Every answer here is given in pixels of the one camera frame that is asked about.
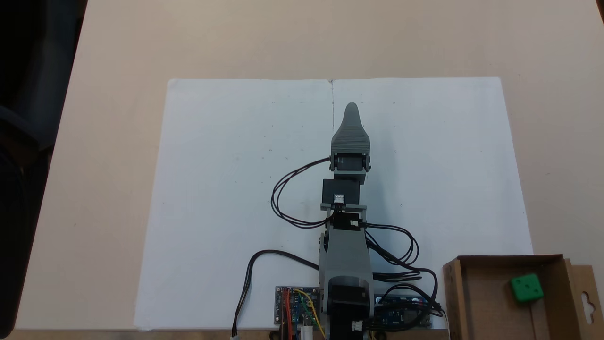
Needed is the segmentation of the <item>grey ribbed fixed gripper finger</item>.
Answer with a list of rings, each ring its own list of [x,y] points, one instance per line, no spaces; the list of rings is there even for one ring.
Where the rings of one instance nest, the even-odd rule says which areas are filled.
[[[331,153],[370,153],[370,138],[361,122],[356,103],[348,103],[339,129],[331,140]]]

